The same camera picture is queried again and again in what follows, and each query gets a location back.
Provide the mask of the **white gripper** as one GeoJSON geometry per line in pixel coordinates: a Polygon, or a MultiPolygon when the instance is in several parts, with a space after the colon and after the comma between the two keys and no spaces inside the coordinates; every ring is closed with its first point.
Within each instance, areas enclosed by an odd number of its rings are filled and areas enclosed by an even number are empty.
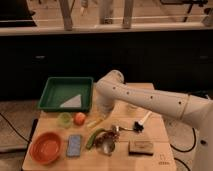
{"type": "Polygon", "coordinates": [[[106,116],[112,112],[115,106],[115,101],[113,99],[100,97],[97,100],[97,106],[98,110],[103,114],[96,118],[96,123],[99,124],[103,122],[106,119],[106,116]]]}

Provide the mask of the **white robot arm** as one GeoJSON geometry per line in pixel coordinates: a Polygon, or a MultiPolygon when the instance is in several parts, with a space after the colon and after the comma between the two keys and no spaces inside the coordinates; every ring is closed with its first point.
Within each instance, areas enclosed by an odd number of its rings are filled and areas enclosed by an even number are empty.
{"type": "Polygon", "coordinates": [[[182,121],[199,131],[192,171],[213,171],[213,100],[153,89],[134,88],[124,83],[118,70],[111,70],[95,85],[98,106],[110,113],[116,100],[182,121]]]}

